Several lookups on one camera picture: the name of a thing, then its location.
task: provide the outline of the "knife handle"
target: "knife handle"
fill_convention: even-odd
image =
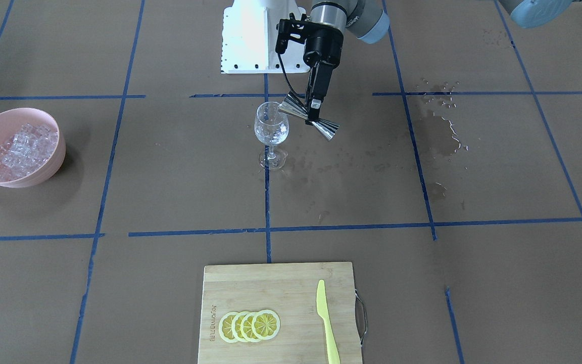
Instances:
[[[330,320],[324,320],[325,322],[325,341],[327,343],[327,361],[329,364],[340,364],[340,357],[338,356],[338,348],[335,345],[335,339],[333,338],[333,331],[331,329]]]

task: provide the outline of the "lemon slice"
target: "lemon slice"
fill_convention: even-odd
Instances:
[[[230,330],[233,333],[233,336],[235,339],[241,341],[242,343],[247,343],[247,340],[242,334],[242,320],[244,319],[244,316],[248,315],[249,313],[250,311],[241,311],[240,313],[237,313],[233,318],[233,322],[230,323]]]
[[[253,319],[252,330],[258,339],[273,339],[280,330],[280,316],[275,311],[263,309]]]
[[[242,318],[242,322],[240,324],[242,335],[247,341],[249,341],[249,343],[257,343],[262,340],[255,336],[255,333],[253,332],[253,321],[258,314],[259,312],[249,313],[248,315],[244,316],[244,318]]]
[[[221,320],[219,320],[219,337],[226,343],[236,343],[237,339],[233,335],[233,330],[231,329],[231,324],[237,313],[231,311],[224,315]]]

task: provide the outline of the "white mounting plate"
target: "white mounting plate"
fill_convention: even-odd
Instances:
[[[224,10],[221,72],[282,73],[275,53],[275,27],[280,19],[288,19],[289,13],[300,19],[304,12],[295,0],[234,0],[233,6]],[[302,60],[304,52],[303,44],[288,42],[282,55],[286,73],[309,72]]]

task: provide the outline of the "metal handle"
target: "metal handle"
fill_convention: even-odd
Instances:
[[[358,335],[361,337],[361,347],[363,347],[363,341],[365,341],[365,336],[367,336],[367,308],[365,308],[365,302],[361,299],[358,295],[358,290],[354,288],[354,295],[356,295],[356,300],[361,303],[361,307],[363,308],[363,323],[365,323],[365,331],[363,334],[359,332]],[[356,327],[358,327],[358,317],[356,318]]]

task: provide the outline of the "wooden cutting board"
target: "wooden cutting board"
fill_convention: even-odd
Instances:
[[[199,364],[327,364],[316,288],[325,280],[333,336],[342,364],[362,364],[350,262],[207,265],[204,270]],[[259,343],[226,343],[219,321],[230,311],[272,309],[277,336]]]

